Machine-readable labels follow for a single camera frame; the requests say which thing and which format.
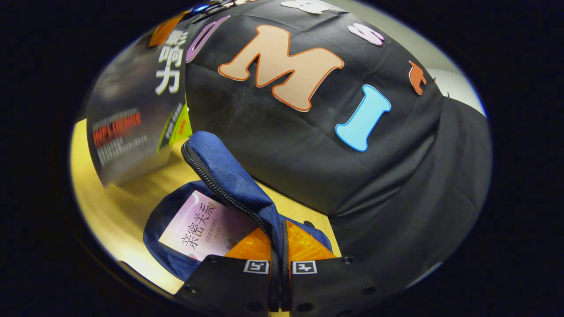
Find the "pink book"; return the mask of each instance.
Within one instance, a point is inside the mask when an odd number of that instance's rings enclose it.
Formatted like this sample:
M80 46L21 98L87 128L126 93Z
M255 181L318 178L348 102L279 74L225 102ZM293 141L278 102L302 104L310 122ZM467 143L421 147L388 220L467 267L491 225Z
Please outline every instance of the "pink book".
M237 210L194 191L158 242L198 262L210 254L225 256L258 225Z

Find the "blue letter i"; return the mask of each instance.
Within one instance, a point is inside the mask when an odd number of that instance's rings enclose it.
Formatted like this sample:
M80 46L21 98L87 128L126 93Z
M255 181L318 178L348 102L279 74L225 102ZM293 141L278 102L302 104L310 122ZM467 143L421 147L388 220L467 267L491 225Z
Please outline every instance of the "blue letter i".
M362 86L364 98L345 124L338 124L335 133L351 148L364 152L368 136L384 112L391 110L390 102L370 85Z

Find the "yellow table surface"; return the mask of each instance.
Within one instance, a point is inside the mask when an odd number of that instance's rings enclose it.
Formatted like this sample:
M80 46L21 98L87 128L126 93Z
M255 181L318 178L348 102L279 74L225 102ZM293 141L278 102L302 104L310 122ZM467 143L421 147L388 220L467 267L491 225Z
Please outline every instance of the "yellow table surface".
M168 194L180 186L199 180L196 173L184 162L180 147L186 141L173 145L169 163L123 185L113 183L104 187L96 174L86 140L86 120L74 127L70 151L70 171L74 192L84 219L116 261L124 261L149 281L174 294L183 281L166 271L143 244L143 229L151 212ZM322 230L333 247L335 256L341 252L326 215L305 207L290 198L259 183L259 186L276 204L278 212L293 220L310 221ZM272 316L289 316L288 312Z

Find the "black zipper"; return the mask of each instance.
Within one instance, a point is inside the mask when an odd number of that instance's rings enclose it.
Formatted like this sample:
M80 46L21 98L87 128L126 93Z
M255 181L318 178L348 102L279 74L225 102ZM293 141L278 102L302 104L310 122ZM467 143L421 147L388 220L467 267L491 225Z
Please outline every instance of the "black zipper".
M211 191L213 191L213 193L216 195L217 198L219 198L219 202L221 202L223 205L229 208L233 208L247 215L249 218L255 221L255 223L258 224L258 226L262 229L262 231L266 233L266 236L270 239L270 241L272 241L272 236L269 233L264 221L260 219L258 214L251 211L249 208L245 207L243 204L233 199L228 193L226 193L223 189L221 189L217 185L216 181L211 177L211 175L209 175L209 173L206 172L207 168L205 167L205 165L201 164L201 159L199 155L192 148L188 146L188 142L182 145L181 151L182 151L182 156L184 156L184 160L186 161L186 163L190 165L190 167L202 179L202 181L206 184L206 186L209 189L211 189Z

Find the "blue fabric pouch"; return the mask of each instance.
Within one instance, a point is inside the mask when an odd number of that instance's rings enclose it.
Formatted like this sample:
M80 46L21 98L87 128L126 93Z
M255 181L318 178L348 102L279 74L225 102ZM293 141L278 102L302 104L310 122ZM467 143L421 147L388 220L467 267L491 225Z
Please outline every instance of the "blue fabric pouch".
M323 232L279 214L274 202L214 134L194 133L183 145L182 154L202 180L187 183L167 195L149 216L143 232L149 252L178 279L186 281L199 263L162 246L158 240L194 190L253 218L271 239L278 259L283 257L284 221L294 223L332 251Z

